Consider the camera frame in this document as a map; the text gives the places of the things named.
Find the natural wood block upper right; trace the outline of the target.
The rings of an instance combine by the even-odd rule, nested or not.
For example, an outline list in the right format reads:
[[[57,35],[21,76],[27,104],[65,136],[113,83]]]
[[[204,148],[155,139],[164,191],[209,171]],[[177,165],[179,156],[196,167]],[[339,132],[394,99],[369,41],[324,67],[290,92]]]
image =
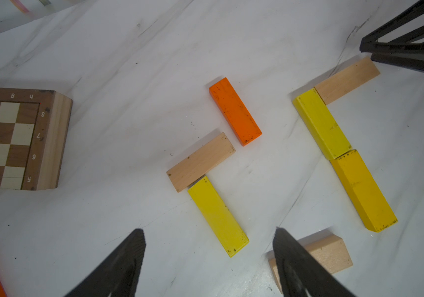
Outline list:
[[[374,62],[369,57],[365,57],[320,82],[314,89],[324,104],[329,105],[378,75],[380,71]]]

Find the orange block upper centre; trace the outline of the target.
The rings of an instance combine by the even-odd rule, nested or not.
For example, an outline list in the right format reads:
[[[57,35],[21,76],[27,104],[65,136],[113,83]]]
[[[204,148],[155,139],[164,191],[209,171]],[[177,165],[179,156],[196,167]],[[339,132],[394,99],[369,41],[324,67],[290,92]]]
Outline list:
[[[262,135],[259,126],[226,77],[209,87],[209,92],[242,146]]]

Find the natural wood block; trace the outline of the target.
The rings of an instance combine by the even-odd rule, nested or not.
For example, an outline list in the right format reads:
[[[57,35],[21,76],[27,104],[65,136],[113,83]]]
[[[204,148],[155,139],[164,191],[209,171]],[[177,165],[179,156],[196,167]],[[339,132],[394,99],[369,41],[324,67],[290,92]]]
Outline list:
[[[167,175],[175,190],[180,193],[235,152],[228,136],[222,132],[169,169]]]
[[[353,262],[349,255],[347,247],[344,244],[343,239],[332,233],[319,238],[319,240],[310,242],[304,245],[303,247],[332,276],[337,272],[343,271],[344,269],[353,266]],[[280,284],[280,276],[278,274],[277,263],[273,250],[272,257],[269,259],[269,264],[277,287],[280,293],[283,294],[282,287]]]
[[[378,75],[380,71],[374,62],[369,57],[365,57],[320,82],[314,89],[324,104],[329,105]]]

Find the natural wood block centre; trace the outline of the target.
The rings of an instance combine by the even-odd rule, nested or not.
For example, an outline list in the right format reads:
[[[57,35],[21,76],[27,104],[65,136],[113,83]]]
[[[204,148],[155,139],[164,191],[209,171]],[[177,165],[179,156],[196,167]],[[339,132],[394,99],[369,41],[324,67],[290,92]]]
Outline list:
[[[332,276],[337,272],[343,271],[344,269],[353,266],[353,262],[349,255],[347,247],[344,244],[343,239],[332,233],[319,238],[319,240],[310,242],[304,245],[303,247]],[[269,259],[269,264],[277,287],[280,293],[283,294],[282,287],[280,284],[280,276],[278,274],[277,263],[273,250],[272,257]]]

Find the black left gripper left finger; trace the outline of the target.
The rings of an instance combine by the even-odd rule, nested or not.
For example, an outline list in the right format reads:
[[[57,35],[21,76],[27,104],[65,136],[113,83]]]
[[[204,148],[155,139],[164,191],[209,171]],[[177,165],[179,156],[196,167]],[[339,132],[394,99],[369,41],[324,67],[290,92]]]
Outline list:
[[[146,248],[142,229],[135,229],[69,297],[133,297]]]

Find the yellow block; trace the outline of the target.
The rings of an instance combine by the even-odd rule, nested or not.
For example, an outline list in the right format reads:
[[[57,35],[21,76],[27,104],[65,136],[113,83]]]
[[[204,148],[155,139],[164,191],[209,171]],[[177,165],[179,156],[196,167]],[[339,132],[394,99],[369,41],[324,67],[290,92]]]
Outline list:
[[[353,149],[315,88],[297,96],[292,104],[327,160]]]
[[[378,233],[398,222],[357,150],[332,160],[331,165],[366,229]]]
[[[187,192],[229,257],[234,257],[249,243],[244,230],[207,176],[198,180]]]

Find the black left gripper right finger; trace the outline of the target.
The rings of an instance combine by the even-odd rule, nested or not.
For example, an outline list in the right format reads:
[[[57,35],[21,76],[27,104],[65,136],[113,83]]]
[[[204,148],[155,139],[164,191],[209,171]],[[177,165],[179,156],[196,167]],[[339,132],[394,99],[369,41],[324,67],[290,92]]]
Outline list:
[[[285,229],[277,227],[273,251],[285,297],[352,297]]]

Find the natural wood block upper left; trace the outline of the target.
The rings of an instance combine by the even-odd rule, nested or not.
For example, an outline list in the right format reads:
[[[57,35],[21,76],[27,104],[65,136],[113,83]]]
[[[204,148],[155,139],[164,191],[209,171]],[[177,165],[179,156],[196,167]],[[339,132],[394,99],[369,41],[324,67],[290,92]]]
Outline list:
[[[222,132],[169,169],[167,175],[175,190],[180,193],[235,152],[228,136]]]

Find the wooden folding chessboard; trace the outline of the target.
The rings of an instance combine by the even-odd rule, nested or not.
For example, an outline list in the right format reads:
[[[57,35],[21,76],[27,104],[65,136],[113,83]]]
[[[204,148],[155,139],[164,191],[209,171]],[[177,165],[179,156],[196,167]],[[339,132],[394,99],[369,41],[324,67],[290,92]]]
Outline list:
[[[55,189],[73,101],[54,90],[0,88],[0,189]]]

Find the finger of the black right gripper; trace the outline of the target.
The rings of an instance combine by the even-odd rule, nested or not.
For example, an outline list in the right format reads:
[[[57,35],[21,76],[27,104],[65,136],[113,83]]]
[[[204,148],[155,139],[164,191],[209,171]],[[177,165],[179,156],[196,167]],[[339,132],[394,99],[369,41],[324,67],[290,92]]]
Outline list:
[[[389,42],[373,42],[371,53],[375,62],[424,73],[424,26]]]
[[[424,54],[424,1],[417,1],[360,43],[363,53]]]

